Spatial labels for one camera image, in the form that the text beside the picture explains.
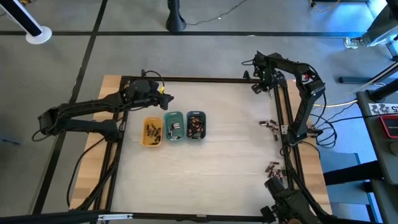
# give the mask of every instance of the wooden tabletop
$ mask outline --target wooden tabletop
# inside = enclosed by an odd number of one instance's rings
[[[121,76],[105,75],[98,98],[104,98],[108,94],[119,91],[120,81],[121,81]],[[299,107],[300,104],[300,97],[294,81],[292,80],[288,81],[288,89],[290,96],[290,104],[292,107],[293,114],[295,116],[297,108]],[[282,90],[280,95],[282,96],[280,100],[282,103],[282,111],[284,112],[284,120],[287,121],[287,113],[284,107]],[[96,121],[103,121],[112,118],[113,114],[107,112],[96,113],[93,116],[93,119]],[[97,142],[101,138],[102,136],[100,134],[89,133],[85,149],[92,146],[95,142]],[[313,138],[307,138],[306,141],[315,145],[315,139]],[[90,194],[95,185],[98,183],[101,172],[101,166],[104,160],[105,148],[106,148],[106,142],[103,141],[82,159],[77,175],[75,189],[72,195],[70,208],[75,208],[79,206],[84,201],[84,199]],[[331,207],[328,199],[328,194],[326,191],[326,185],[323,178],[323,172],[318,152],[312,146],[306,144],[299,144],[298,148],[300,151],[300,158],[302,161],[305,184],[307,188],[312,193],[315,200],[322,206],[322,208],[326,212],[331,213]],[[108,185],[104,188],[102,195],[103,200],[101,200],[100,208],[104,208],[105,206],[107,189]]]

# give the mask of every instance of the black floor stripe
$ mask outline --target black floor stripe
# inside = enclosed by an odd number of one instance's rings
[[[75,103],[77,100],[78,94],[80,92],[81,84],[83,82],[83,78],[86,73],[87,65],[88,65],[88,62],[90,61],[90,56],[91,56],[91,53],[93,51],[93,47],[95,44],[96,33],[98,32],[98,29],[100,28],[100,24],[101,24],[102,18],[104,16],[104,12],[105,12],[107,3],[108,3],[108,0],[102,1],[101,7],[98,12],[97,20],[95,21],[93,31],[90,32],[91,37],[90,37],[90,40],[88,41],[87,49],[86,49],[85,55],[83,57],[81,67],[79,69],[79,74],[76,78],[76,82],[73,87],[72,94],[69,99],[69,103]],[[55,168],[57,167],[58,159],[61,154],[63,142],[65,141],[65,136],[66,136],[65,133],[59,134],[53,144],[52,155],[50,158],[49,166],[47,167],[47,170],[45,171],[45,176],[44,176],[42,185],[40,187],[40,191],[37,196],[37,200],[35,202],[34,209],[32,212],[33,214],[42,213],[45,199],[49,192],[49,188],[50,188],[51,181],[52,181],[52,178],[53,178],[53,175],[55,172]]]
[[[256,37],[360,37],[363,32],[240,32],[240,31],[53,31],[54,36],[256,36]],[[0,31],[0,35],[26,35],[24,31]]]

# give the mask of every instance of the cable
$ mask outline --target cable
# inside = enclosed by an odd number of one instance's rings
[[[335,116],[341,114],[342,112],[344,112],[344,110],[347,110],[348,108],[352,107],[353,105],[355,105],[354,103],[345,107],[344,109],[342,109],[339,113],[335,113],[335,115],[333,115],[331,118],[329,118],[327,121],[330,121],[331,119],[333,119]]]
[[[323,92],[323,102],[324,102],[325,105],[327,105],[327,102],[326,102],[326,94],[325,94],[325,92]],[[326,106],[323,107],[322,113],[321,113],[321,115],[318,117],[317,122],[315,122],[314,126],[318,124],[319,119],[321,119],[321,117],[322,117],[323,114],[325,113],[325,110],[326,110]]]
[[[71,176],[71,178],[70,178],[69,185],[68,185],[68,190],[67,190],[67,205],[68,205],[68,207],[70,207],[70,201],[69,201],[70,188],[72,187],[72,182],[73,182],[73,179],[75,178],[76,170],[77,170],[77,167],[78,167],[79,164],[80,164],[81,159],[85,156],[85,154],[87,154],[87,152],[90,152],[92,149],[94,149],[95,146],[97,146],[99,143],[101,143],[101,142],[104,141],[104,140],[105,140],[105,138],[101,138],[99,141],[97,141],[96,143],[94,143],[94,144],[93,144],[92,146],[90,146],[87,150],[85,150],[85,151],[80,155],[79,159],[77,160],[76,165],[75,165],[75,168],[74,168],[73,173],[72,173],[72,176]]]
[[[314,149],[316,149],[318,151],[318,154],[319,154],[319,159],[321,159],[321,152],[319,151],[319,149],[316,146],[314,146],[312,143],[309,143],[309,142],[306,142],[306,141],[301,141],[300,143],[308,144],[308,145],[312,146]]]
[[[340,121],[346,121],[349,119],[358,119],[358,118],[371,118],[371,117],[375,117],[375,116],[382,116],[382,115],[398,115],[398,113],[390,113],[390,114],[376,114],[376,115],[369,115],[369,116],[357,116],[357,117],[352,117],[352,118],[343,118],[343,119],[338,119],[336,121],[331,121],[330,123],[336,123],[336,122],[340,122]]]
[[[146,72],[145,72],[145,75],[146,75],[147,73],[154,73],[154,74],[158,75],[158,76],[160,77],[160,79],[162,80],[163,89],[164,89],[164,87],[165,87],[165,85],[164,85],[164,80],[163,80],[163,77],[162,77],[159,73],[157,73],[157,72],[155,72],[155,71],[153,71],[153,70],[146,71]]]
[[[338,106],[345,106],[345,105],[350,105],[350,104],[356,103],[356,102],[357,102],[357,100],[353,100],[353,101],[346,102],[346,103],[339,103],[339,104],[335,104],[335,105],[326,105],[326,107],[327,108],[332,108],[332,107],[338,107]],[[316,105],[316,104],[314,104],[314,106],[316,106],[316,108],[319,108],[319,107],[325,106],[325,105]]]
[[[315,115],[315,114],[310,114],[310,115],[311,115],[311,116],[316,116],[316,117],[318,117],[318,118],[324,120],[325,122],[324,122],[322,125],[328,124],[328,125],[330,126],[330,127],[321,129],[322,131],[328,130],[328,129],[333,130],[333,133],[332,133],[331,135],[329,135],[328,137],[326,137],[326,138],[324,138],[324,139],[322,139],[322,140],[319,140],[319,139],[318,139],[319,136],[317,136],[317,138],[316,138],[317,145],[322,146],[322,147],[327,148],[327,149],[333,148],[333,147],[336,145],[336,141],[337,141],[337,132],[336,132],[335,127],[334,127],[329,121],[327,121],[325,118],[322,118],[321,116],[318,116],[318,115]],[[321,143],[321,142],[324,142],[324,141],[330,139],[331,137],[334,137],[334,140],[332,140],[331,142],[329,142],[329,143]]]
[[[237,7],[239,7],[240,5],[242,5],[243,3],[245,3],[246,1],[247,1],[247,0],[241,1],[239,4],[237,4],[237,5],[235,5],[234,7],[232,7],[228,12],[224,12],[224,13],[222,13],[221,15],[219,15],[219,16],[217,16],[217,17],[214,17],[214,18],[212,18],[212,19],[208,19],[208,20],[205,20],[205,21],[199,21],[199,22],[196,22],[196,23],[194,23],[194,24],[187,23],[187,25],[196,26],[196,25],[199,25],[199,24],[202,24],[202,23],[214,21],[214,20],[216,20],[216,19],[221,19],[222,16],[225,16],[225,15],[229,14],[230,12],[232,12],[233,10],[235,10]]]
[[[319,8],[317,8],[317,5],[316,5],[315,2],[313,2],[312,0],[310,0],[310,4],[311,4],[311,7],[314,7],[318,12],[326,12],[326,11],[328,11],[328,10],[333,9],[334,7],[336,7],[337,4],[338,4],[340,1],[341,1],[341,0],[337,0],[337,2],[334,3],[334,5],[330,6],[330,7],[327,8],[327,9],[322,9],[322,10],[320,10]]]
[[[241,64],[242,64],[242,65],[253,65],[253,61],[254,61],[254,59],[252,59],[252,60],[247,60],[247,61],[242,62]]]

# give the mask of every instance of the concrete floor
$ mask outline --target concrete floor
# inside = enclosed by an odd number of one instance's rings
[[[184,0],[182,14],[189,23],[217,16],[239,0]],[[39,23],[53,30],[91,31],[101,0],[38,0],[27,10]],[[330,6],[318,3],[319,8]],[[382,8],[373,1],[372,9]],[[166,31],[166,1],[109,0],[100,30]],[[264,32],[365,32],[373,17],[364,3],[341,3],[318,13],[306,0],[248,0],[222,20],[198,26],[194,31]],[[1,30],[20,30],[0,17]],[[90,37],[52,37],[43,45],[29,45],[23,36],[0,36],[0,133],[22,141],[21,146],[0,144],[0,216],[28,214],[40,177],[49,158],[54,138],[30,140],[39,128],[37,116],[51,106],[68,100]],[[345,49],[341,39],[319,37],[231,37],[231,36],[114,36],[97,37],[78,101],[98,96],[103,75],[138,75],[143,69],[165,76],[239,78],[240,63],[253,57],[278,52],[291,60],[313,65],[326,83],[329,103],[354,99],[345,93],[357,85],[341,85],[339,76],[373,77],[392,62],[385,45],[367,49]],[[328,109],[328,118],[342,108]],[[338,118],[360,115],[357,106]],[[363,130],[353,141],[352,128]],[[361,119],[336,123],[339,134],[336,152],[357,152],[361,162],[375,160]],[[86,135],[68,133],[55,171],[44,212],[67,210],[65,192],[73,166],[85,145]],[[366,219],[363,209],[348,212]]]

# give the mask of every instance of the metal bracket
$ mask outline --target metal bracket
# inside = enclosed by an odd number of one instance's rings
[[[281,125],[280,126],[280,133],[282,134],[287,134],[287,125]]]
[[[98,221],[132,219],[132,214],[98,215]]]

